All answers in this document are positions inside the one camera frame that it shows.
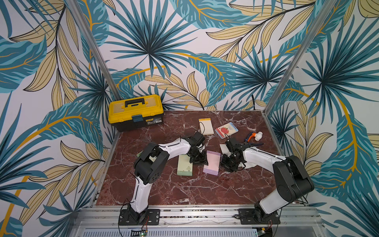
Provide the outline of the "purple flower lucky day pad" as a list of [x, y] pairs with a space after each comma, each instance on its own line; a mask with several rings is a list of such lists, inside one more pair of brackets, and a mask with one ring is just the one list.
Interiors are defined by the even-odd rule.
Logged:
[[203, 172], [218, 176], [221, 154], [213, 151], [206, 153], [208, 165], [204, 165]]

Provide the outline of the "green red lucky memo pad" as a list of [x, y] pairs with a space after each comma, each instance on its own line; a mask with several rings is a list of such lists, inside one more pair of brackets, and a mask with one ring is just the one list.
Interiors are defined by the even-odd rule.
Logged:
[[193, 164], [190, 163], [188, 155], [179, 155], [177, 175], [179, 176], [192, 176]]

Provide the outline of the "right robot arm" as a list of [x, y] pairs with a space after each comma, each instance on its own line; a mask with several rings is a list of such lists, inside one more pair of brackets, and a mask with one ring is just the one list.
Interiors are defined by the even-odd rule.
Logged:
[[260, 166], [274, 174], [276, 188], [267, 197], [255, 203], [246, 213], [239, 212], [239, 218], [251, 218], [252, 223], [279, 223], [277, 211], [314, 190], [314, 183], [301, 160], [296, 156], [279, 156], [257, 148], [248, 142], [239, 143], [234, 138], [225, 142], [227, 152], [223, 152], [221, 166], [228, 172], [239, 171], [239, 165], [247, 163]]

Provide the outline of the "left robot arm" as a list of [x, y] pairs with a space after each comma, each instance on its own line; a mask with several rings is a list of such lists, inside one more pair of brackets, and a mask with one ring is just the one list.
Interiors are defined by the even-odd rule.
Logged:
[[130, 222], [142, 224], [147, 218], [152, 184], [160, 178], [170, 159], [187, 155], [191, 164], [208, 165], [204, 141], [204, 135], [197, 131], [193, 136], [180, 137], [171, 143], [146, 146], [134, 163], [136, 185], [127, 208]]

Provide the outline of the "blue lined memo pad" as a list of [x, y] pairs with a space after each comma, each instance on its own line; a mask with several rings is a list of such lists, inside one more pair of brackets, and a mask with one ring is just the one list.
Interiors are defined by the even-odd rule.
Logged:
[[228, 149], [228, 147], [227, 147], [226, 144], [220, 144], [220, 148], [221, 148], [221, 151], [222, 151], [223, 155], [227, 155], [227, 156], [231, 155], [231, 152], [229, 151], [229, 149]]

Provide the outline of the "yellow top memo pad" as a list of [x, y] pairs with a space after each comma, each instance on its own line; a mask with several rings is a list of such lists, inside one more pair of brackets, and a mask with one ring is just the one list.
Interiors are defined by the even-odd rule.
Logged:
[[213, 135], [214, 129], [210, 118], [199, 119], [200, 133], [203, 135]]

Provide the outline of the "red apple memo pad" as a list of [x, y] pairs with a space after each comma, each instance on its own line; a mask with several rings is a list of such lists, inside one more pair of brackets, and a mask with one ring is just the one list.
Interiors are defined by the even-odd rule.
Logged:
[[221, 139], [225, 139], [237, 133], [238, 129], [235, 127], [235, 125], [232, 122], [229, 122], [227, 124], [224, 124], [216, 128], [215, 131]]

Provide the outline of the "blue orange pliers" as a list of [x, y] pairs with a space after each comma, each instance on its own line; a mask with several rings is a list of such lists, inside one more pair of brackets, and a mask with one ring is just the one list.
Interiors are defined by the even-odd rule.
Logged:
[[251, 133], [249, 133], [246, 136], [246, 138], [244, 139], [244, 142], [247, 143], [247, 144], [249, 144], [249, 145], [252, 145], [254, 147], [262, 146], [263, 143], [261, 143], [260, 141], [255, 141], [255, 139], [254, 139], [255, 133], [257, 133], [257, 132], [251, 132]]

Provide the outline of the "yellow black toolbox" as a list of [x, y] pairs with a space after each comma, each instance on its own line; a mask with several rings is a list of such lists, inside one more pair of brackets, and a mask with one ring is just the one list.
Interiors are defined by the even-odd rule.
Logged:
[[111, 102], [108, 120], [117, 131], [125, 132], [162, 123], [163, 113], [161, 98], [154, 94]]

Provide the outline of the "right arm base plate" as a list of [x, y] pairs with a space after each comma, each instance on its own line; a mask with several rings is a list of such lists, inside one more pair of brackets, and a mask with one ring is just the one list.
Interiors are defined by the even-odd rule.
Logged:
[[279, 214], [277, 211], [271, 214], [266, 214], [260, 209], [255, 208], [238, 209], [238, 214], [235, 214], [234, 218], [240, 220], [241, 225], [280, 224]]

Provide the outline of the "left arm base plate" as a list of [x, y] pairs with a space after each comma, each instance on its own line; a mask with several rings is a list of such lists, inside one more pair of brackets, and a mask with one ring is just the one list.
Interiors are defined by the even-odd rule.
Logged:
[[141, 213], [133, 209], [123, 209], [120, 212], [118, 224], [120, 226], [157, 226], [160, 219], [160, 209], [146, 209]]

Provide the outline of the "aluminium front rail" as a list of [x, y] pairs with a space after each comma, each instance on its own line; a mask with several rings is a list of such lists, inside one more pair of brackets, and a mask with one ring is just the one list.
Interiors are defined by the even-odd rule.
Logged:
[[279, 223], [255, 224], [242, 211], [251, 204], [152, 205], [148, 224], [120, 223], [120, 206], [97, 206], [79, 212], [70, 237], [327, 237], [315, 207], [290, 204], [275, 215]]

